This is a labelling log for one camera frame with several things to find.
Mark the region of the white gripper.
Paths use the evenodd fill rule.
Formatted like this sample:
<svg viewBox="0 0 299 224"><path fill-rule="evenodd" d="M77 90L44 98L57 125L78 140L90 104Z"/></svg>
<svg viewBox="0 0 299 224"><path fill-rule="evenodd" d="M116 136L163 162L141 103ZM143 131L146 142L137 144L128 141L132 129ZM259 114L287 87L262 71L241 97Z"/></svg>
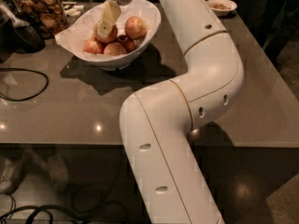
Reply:
<svg viewBox="0 0 299 224"><path fill-rule="evenodd" d="M100 37L108 37L121 15L120 5L126 6L132 1L133 0L106 0L101 18L98 23L96 23L96 33Z"/></svg>

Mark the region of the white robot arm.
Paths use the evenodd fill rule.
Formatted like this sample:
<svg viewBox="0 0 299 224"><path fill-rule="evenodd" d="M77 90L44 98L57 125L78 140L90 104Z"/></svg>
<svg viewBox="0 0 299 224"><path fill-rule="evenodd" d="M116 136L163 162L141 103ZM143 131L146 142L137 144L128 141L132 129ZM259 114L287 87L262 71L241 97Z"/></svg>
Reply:
<svg viewBox="0 0 299 224"><path fill-rule="evenodd" d="M225 224L187 136L234 104L243 64L206 0L159 1L188 70L124 101L124 149L152 224Z"/></svg>

